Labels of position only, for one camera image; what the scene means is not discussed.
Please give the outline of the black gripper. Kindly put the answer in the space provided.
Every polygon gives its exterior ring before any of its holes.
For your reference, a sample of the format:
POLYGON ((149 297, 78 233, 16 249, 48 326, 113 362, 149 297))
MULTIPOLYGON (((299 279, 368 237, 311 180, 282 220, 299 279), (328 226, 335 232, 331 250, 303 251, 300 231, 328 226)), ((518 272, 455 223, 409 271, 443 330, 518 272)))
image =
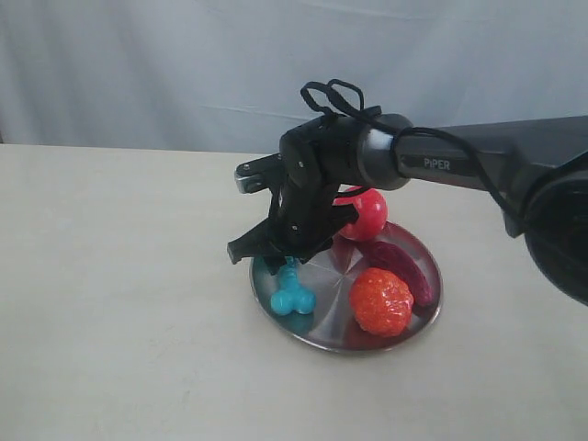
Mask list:
POLYGON ((236 265, 247 257, 263 257, 275 276, 285 266, 306 264, 331 246, 334 235, 355 223, 359 214, 351 202, 335 205, 342 184, 364 187, 356 162, 364 125, 349 117, 320 117, 288 130, 279 140, 286 178, 273 234, 283 254, 276 254, 269 219, 227 244, 236 265))

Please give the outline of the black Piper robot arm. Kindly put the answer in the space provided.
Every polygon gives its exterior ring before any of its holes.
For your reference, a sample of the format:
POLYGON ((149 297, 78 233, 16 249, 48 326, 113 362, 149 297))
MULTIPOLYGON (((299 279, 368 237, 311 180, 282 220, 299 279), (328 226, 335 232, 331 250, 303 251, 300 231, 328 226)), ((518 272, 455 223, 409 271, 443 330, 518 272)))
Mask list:
POLYGON ((288 130, 278 153, 240 164, 235 179, 243 193, 272 198, 267 217, 229 242, 233 262, 259 256, 271 271, 289 256, 307 262, 358 217, 334 205, 340 186, 395 190, 420 179, 489 193, 541 273, 587 300, 584 117, 428 129, 374 107, 332 114, 288 130))

